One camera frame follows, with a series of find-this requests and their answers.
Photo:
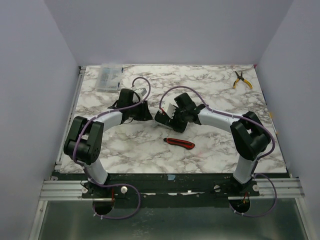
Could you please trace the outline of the red black utility knife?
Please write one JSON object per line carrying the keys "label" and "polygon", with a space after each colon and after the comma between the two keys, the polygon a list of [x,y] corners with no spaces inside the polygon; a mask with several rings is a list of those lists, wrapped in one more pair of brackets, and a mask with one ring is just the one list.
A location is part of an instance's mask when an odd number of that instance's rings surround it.
{"label": "red black utility knife", "polygon": [[167,137],[167,138],[164,138],[163,141],[169,145],[179,146],[186,150],[192,150],[195,147],[194,143],[190,141],[182,140],[182,139],[177,139],[177,138]]}

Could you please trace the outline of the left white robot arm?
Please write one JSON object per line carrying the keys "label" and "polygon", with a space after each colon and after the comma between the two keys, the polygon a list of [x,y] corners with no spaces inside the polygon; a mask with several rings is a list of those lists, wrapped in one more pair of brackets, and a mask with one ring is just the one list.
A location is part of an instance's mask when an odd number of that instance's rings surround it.
{"label": "left white robot arm", "polygon": [[108,179],[108,173],[99,159],[104,132],[128,119],[153,119],[145,99],[148,94],[145,88],[123,88],[118,100],[106,112],[94,116],[93,120],[82,116],[73,119],[63,153],[83,168],[90,182],[103,185]]}

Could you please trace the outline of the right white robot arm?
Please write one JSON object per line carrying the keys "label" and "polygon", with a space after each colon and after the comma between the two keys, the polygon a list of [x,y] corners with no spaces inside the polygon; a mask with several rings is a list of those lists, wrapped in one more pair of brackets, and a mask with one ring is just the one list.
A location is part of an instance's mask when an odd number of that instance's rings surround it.
{"label": "right white robot arm", "polygon": [[244,115],[233,115],[209,109],[204,103],[196,105],[187,93],[159,109],[155,121],[178,133],[183,133],[188,123],[205,125],[231,133],[239,154],[233,178],[241,185],[252,179],[259,157],[274,139],[262,125],[258,116],[249,111]]}

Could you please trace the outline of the clear plastic parts box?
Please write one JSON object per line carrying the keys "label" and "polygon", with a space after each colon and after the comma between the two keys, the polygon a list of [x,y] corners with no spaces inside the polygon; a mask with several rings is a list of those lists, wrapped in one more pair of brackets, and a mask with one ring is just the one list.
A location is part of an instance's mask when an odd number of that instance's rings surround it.
{"label": "clear plastic parts box", "polygon": [[117,92],[121,89],[122,79],[122,64],[102,64],[98,72],[95,89],[100,92]]}

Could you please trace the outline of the yellow handled pliers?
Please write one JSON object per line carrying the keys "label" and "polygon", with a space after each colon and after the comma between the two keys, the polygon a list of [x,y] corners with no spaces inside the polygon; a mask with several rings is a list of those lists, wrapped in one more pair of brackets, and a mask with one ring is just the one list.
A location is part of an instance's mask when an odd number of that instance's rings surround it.
{"label": "yellow handled pliers", "polygon": [[252,90],[253,89],[253,85],[247,80],[247,79],[245,79],[244,77],[243,77],[243,72],[241,71],[241,73],[239,74],[237,71],[235,71],[235,74],[236,74],[236,77],[237,77],[237,79],[234,81],[234,83],[233,83],[233,89],[235,89],[236,88],[236,86],[237,86],[237,83],[239,82],[239,81],[242,81],[242,82],[244,82],[246,85],[248,85],[248,87]]}

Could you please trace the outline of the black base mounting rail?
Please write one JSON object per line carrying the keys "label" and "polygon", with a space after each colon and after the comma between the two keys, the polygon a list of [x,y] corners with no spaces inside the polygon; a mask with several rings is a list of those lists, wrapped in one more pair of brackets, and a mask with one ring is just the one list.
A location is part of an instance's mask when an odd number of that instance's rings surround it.
{"label": "black base mounting rail", "polygon": [[115,208],[227,208],[229,197],[257,197],[257,182],[241,185],[230,173],[112,173],[104,187],[82,184],[82,198]]}

